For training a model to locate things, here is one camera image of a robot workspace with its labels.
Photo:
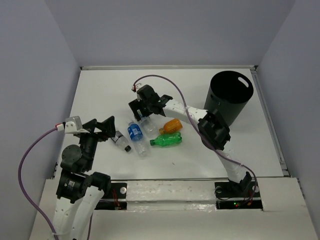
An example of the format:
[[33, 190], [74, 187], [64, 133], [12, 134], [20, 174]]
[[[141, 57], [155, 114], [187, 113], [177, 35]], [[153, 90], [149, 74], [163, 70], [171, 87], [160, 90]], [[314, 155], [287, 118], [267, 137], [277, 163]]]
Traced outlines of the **clear bottle green white label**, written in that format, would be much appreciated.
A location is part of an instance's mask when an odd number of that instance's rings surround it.
[[137, 121], [139, 126], [142, 128], [145, 135], [149, 138], [153, 138], [157, 135], [158, 129], [155, 123], [149, 116], [143, 116], [140, 110], [137, 111], [140, 120]]

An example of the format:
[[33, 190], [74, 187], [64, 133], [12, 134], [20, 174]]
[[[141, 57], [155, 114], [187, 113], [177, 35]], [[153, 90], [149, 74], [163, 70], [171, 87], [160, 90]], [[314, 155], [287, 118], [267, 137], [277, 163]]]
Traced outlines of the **clear bottle black cap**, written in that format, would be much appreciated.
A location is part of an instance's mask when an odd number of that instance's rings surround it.
[[119, 149], [127, 153], [132, 149], [127, 138], [119, 130], [115, 131], [115, 136], [112, 137], [111, 140]]

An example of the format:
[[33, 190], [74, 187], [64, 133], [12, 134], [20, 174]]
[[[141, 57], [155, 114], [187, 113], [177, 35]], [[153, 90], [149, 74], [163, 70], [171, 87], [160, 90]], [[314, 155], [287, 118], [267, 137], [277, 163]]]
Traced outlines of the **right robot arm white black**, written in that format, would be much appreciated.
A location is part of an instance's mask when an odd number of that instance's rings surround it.
[[150, 85], [132, 87], [136, 99], [128, 105], [136, 120], [150, 115], [178, 119], [195, 127], [200, 133], [202, 143], [216, 151], [230, 182], [228, 190], [235, 196], [246, 193], [252, 182], [249, 170], [231, 158], [231, 149], [225, 148], [231, 140], [230, 128], [218, 110], [209, 111], [187, 106], [164, 94], [159, 96]]

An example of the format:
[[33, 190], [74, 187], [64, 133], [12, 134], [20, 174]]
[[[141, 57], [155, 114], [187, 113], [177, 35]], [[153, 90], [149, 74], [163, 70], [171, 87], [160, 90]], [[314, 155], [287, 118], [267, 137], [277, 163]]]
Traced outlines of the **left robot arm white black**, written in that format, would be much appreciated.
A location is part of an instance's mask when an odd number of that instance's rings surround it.
[[57, 125], [58, 131], [79, 139], [61, 153], [61, 173], [56, 191], [52, 220], [53, 240], [80, 240], [98, 202], [111, 191], [111, 177], [92, 169], [97, 145], [116, 135], [115, 118], [82, 123], [79, 116], [69, 117]]

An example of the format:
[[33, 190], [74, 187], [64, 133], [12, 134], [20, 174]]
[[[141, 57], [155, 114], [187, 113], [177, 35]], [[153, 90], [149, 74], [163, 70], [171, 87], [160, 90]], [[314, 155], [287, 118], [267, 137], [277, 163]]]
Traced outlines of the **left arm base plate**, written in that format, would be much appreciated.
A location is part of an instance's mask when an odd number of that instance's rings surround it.
[[122, 211], [127, 209], [127, 183], [112, 182], [110, 191], [98, 202], [95, 210]]

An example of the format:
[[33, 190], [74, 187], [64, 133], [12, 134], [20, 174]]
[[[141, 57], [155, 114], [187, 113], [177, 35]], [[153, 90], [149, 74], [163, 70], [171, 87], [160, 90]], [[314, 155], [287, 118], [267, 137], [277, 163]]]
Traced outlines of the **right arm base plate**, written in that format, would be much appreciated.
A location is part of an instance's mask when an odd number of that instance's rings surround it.
[[263, 210], [259, 185], [252, 181], [244, 192], [235, 192], [228, 181], [214, 183], [215, 206], [217, 210]]

